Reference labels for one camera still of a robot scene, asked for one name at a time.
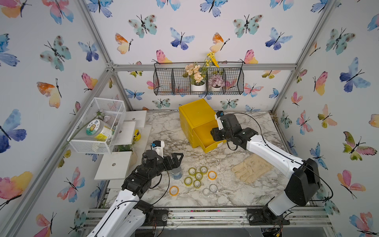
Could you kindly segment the orange tape roll front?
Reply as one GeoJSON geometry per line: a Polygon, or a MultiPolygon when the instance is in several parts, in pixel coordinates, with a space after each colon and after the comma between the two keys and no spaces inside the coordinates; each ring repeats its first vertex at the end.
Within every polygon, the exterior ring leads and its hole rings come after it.
{"type": "Polygon", "coordinates": [[[179,188],[177,186],[171,186],[169,189],[169,193],[171,196],[175,197],[179,194],[179,188]]]}

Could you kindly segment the orange tape roll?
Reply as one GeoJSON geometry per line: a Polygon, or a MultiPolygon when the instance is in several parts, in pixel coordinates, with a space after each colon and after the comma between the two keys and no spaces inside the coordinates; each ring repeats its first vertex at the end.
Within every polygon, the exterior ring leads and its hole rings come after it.
{"type": "Polygon", "coordinates": [[[215,171],[209,171],[207,176],[208,176],[209,180],[216,180],[217,179],[217,173],[215,171]]]}
{"type": "Polygon", "coordinates": [[[169,193],[171,196],[175,197],[179,194],[179,188],[177,186],[171,186],[169,189],[169,193]]]}

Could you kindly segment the clear tape roll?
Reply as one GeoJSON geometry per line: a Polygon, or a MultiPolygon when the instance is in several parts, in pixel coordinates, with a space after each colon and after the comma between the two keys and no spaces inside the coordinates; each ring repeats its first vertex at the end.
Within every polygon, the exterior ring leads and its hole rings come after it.
{"type": "Polygon", "coordinates": [[[216,184],[211,184],[211,185],[209,186],[209,190],[210,190],[211,193],[216,193],[217,190],[218,190],[218,187],[217,187],[216,184]]]}
{"type": "Polygon", "coordinates": [[[207,197],[207,196],[209,196],[210,195],[210,189],[208,189],[208,188],[204,188],[203,189],[203,194],[207,197]]]}

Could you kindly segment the yellow drawer cabinet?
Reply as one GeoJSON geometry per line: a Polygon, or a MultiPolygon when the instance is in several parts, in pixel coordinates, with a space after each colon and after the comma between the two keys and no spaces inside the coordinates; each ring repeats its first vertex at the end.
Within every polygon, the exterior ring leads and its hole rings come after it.
{"type": "Polygon", "coordinates": [[[225,140],[214,141],[211,135],[211,130],[218,128],[215,114],[205,99],[179,107],[181,128],[192,148],[200,147],[208,153],[226,143],[225,140]]]}

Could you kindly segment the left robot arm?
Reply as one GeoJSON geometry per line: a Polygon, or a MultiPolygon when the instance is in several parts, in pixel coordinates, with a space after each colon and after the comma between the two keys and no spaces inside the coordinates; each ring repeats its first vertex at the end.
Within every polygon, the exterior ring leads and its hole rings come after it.
{"type": "Polygon", "coordinates": [[[182,153],[164,156],[162,148],[146,150],[141,164],[125,179],[116,200],[88,236],[131,237],[139,227],[150,223],[154,206],[141,198],[154,178],[178,168],[183,158],[182,153]]]}

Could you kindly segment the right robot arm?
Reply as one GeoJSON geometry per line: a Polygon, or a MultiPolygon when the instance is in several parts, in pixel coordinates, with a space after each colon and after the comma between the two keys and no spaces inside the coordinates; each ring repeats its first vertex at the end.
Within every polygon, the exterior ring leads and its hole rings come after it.
{"type": "Polygon", "coordinates": [[[238,180],[252,184],[272,169],[286,179],[283,191],[263,207],[249,211],[251,225],[286,224],[285,213],[296,206],[306,206],[321,188],[318,167],[312,159],[301,159],[270,143],[261,129],[243,128],[236,114],[218,111],[215,120],[217,125],[210,131],[214,141],[225,141],[251,154],[231,168],[238,180]]]}

